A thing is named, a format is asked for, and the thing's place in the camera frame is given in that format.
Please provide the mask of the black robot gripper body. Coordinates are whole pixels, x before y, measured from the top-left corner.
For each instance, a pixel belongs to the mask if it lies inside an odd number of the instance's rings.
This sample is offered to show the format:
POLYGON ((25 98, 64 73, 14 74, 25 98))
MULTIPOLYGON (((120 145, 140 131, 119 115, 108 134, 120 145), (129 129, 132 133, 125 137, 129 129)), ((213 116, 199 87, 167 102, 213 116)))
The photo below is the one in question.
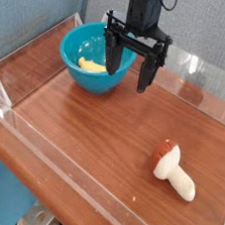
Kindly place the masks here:
POLYGON ((160 57, 160 66, 165 64, 172 38, 159 27, 161 10, 172 11, 164 0, 129 0, 127 15, 119 18, 117 12, 109 10, 108 23, 104 31, 108 30, 120 38, 119 42, 138 55, 146 57, 155 54, 160 57))

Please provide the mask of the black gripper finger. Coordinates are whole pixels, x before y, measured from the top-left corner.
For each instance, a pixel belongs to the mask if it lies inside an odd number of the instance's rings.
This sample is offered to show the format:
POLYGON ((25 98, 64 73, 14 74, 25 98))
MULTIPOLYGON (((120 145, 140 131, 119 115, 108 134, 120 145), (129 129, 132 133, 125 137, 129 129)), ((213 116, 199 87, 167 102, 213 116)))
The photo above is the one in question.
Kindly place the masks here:
POLYGON ((141 73, 139 75, 138 89, 139 93, 146 90, 154 80, 155 74, 160 66, 160 57, 155 54, 147 54, 143 64, 141 65, 141 73))
POLYGON ((105 32, 106 41, 106 69, 109 75, 114 74, 121 64, 121 56, 123 53, 123 45, 119 42, 120 38, 117 34, 110 30, 105 32))

